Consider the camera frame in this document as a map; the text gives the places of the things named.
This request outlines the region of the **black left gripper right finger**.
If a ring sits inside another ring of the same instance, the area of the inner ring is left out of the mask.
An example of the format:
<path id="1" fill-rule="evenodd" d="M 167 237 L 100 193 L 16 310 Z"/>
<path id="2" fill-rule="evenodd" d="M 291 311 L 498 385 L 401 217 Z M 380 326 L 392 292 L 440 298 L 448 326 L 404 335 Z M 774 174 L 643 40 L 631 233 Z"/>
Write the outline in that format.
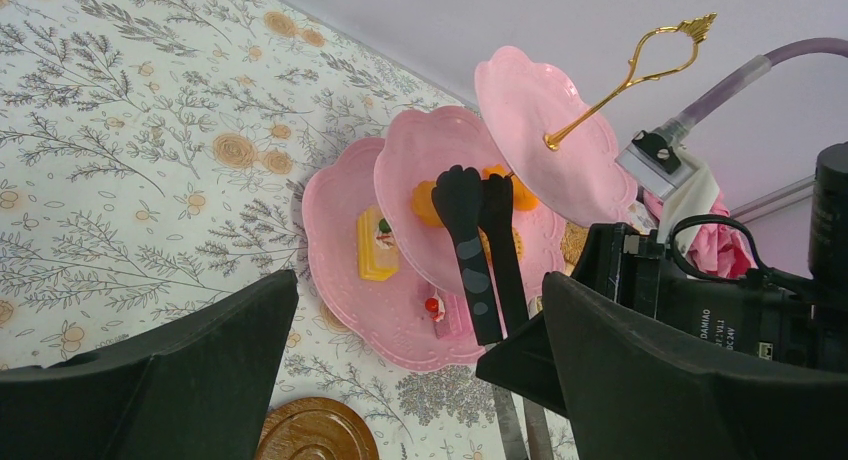
<path id="1" fill-rule="evenodd" d="M 843 459 L 847 378 L 697 339 L 557 272 L 543 314 L 582 459 Z"/>

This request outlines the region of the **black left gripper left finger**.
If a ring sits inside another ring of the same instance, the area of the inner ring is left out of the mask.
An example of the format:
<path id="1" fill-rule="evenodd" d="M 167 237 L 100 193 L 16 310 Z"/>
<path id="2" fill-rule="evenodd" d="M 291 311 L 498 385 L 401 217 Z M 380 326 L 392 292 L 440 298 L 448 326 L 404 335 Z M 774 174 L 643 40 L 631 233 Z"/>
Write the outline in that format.
<path id="1" fill-rule="evenodd" d="M 5 459 L 250 459 L 299 294 L 278 271 L 180 319 L 1 375 Z"/>

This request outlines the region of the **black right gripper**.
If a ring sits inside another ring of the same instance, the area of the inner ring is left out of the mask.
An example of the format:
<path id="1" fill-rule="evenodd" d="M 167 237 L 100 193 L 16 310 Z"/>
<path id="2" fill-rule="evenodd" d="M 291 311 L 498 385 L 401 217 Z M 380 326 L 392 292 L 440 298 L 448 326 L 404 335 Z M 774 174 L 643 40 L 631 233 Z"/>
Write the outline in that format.
<path id="1" fill-rule="evenodd" d="M 811 307 L 748 278 L 690 278 L 656 235 L 626 223 L 592 225 L 572 276 L 602 297 L 728 350 L 816 368 L 819 332 Z M 538 313 L 484 353 L 476 376 L 568 418 L 545 316 Z"/>

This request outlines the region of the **pink cake slice toy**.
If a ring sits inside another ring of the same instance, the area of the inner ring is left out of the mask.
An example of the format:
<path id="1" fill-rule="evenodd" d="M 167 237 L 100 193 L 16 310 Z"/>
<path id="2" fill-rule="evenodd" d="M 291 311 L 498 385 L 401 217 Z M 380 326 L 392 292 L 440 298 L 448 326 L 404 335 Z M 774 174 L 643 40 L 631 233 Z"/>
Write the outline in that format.
<path id="1" fill-rule="evenodd" d="M 424 301 L 424 309 L 439 340 L 459 340 L 473 334 L 466 301 L 436 290 Z"/>

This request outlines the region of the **small orange cookie toy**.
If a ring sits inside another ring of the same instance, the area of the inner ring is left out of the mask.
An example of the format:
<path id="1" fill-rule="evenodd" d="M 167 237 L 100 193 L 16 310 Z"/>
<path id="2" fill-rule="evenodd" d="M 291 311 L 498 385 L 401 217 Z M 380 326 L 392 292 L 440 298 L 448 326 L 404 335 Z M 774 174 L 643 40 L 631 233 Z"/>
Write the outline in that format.
<path id="1" fill-rule="evenodd" d="M 515 248 L 515 251 L 516 251 L 517 259 L 518 259 L 518 261 L 521 261 L 523 259 L 523 256 L 524 256 L 523 240 L 522 240 L 522 237 L 520 235 L 520 232 L 515 227 L 512 227 L 511 231 L 512 231 L 513 245 L 514 245 L 514 248 Z M 483 251 L 484 251 L 487 263 L 489 265 L 491 265 L 492 264 L 492 254 L 491 254 L 491 247 L 490 247 L 488 237 L 487 237 L 486 233 L 481 228 L 478 229 L 478 233 L 479 233 L 479 236 L 480 236 L 481 244 L 482 244 L 482 247 L 483 247 Z"/>

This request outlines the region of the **orange star cookie toy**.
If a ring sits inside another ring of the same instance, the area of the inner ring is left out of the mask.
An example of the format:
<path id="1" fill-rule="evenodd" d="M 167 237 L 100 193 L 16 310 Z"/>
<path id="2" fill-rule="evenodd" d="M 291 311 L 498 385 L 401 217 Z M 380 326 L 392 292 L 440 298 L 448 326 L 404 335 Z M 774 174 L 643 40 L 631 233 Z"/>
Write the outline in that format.
<path id="1" fill-rule="evenodd" d="M 488 179 L 496 174 L 509 178 L 512 182 L 512 206 L 517 211 L 532 211 L 539 205 L 538 198 L 526 187 L 526 185 L 509 169 L 502 164 L 496 164 L 483 169 L 483 178 Z"/>

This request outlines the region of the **yellow cake piece toy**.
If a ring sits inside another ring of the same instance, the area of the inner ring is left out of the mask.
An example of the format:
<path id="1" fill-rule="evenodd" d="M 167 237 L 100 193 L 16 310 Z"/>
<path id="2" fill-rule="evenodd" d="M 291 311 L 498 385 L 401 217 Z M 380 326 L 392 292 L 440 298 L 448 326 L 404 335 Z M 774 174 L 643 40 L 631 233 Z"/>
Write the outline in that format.
<path id="1" fill-rule="evenodd" d="M 363 280 L 382 282 L 398 272 L 400 253 L 394 233 L 376 204 L 357 218 L 357 262 Z"/>

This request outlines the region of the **round orange cookie toy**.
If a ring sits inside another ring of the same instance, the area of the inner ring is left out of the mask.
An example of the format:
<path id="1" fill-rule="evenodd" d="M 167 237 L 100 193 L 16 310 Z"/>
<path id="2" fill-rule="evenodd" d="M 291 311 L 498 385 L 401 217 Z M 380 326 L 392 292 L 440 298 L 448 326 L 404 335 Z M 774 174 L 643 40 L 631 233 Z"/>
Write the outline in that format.
<path id="1" fill-rule="evenodd" d="M 432 191 L 435 181 L 422 181 L 412 190 L 411 209 L 418 219 L 426 226 L 443 228 L 444 224 L 432 201 Z"/>

